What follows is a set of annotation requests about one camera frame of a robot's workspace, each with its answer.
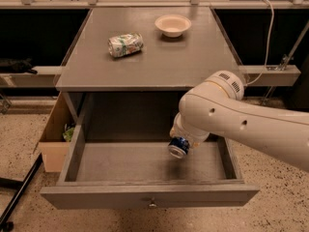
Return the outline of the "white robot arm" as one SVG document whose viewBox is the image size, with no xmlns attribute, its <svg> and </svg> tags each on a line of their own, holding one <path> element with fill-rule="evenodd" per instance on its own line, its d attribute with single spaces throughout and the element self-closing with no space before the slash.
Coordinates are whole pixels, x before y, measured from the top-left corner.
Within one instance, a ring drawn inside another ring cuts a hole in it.
<svg viewBox="0 0 309 232">
<path fill-rule="evenodd" d="M 308 172 L 309 114 L 249 104 L 243 93 L 242 81 L 228 71 L 186 92 L 170 130 L 170 154 L 181 159 L 215 134 Z"/>
</svg>

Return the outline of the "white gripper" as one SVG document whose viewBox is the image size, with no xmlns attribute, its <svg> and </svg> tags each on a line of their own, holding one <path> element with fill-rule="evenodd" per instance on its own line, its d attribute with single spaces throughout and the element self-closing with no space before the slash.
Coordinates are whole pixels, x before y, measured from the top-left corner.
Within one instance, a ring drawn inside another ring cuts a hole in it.
<svg viewBox="0 0 309 232">
<path fill-rule="evenodd" d="M 170 137 L 183 137 L 189 142 L 191 148 L 199 147 L 210 135 L 208 131 L 189 125 L 180 113 L 176 115 L 169 134 Z"/>
</svg>

